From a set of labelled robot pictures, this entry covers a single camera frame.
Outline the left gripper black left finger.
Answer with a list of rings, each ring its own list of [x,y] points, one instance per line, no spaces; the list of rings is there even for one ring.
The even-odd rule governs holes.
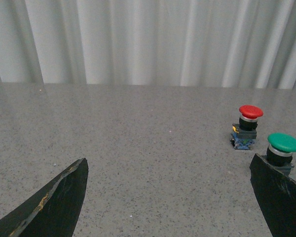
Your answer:
[[[0,237],[71,237],[84,202],[88,162],[76,160],[0,219]]]

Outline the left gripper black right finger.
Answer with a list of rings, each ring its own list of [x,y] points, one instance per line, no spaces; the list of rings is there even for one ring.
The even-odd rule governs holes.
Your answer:
[[[255,154],[251,185],[268,228],[274,237],[296,237],[296,181]]]

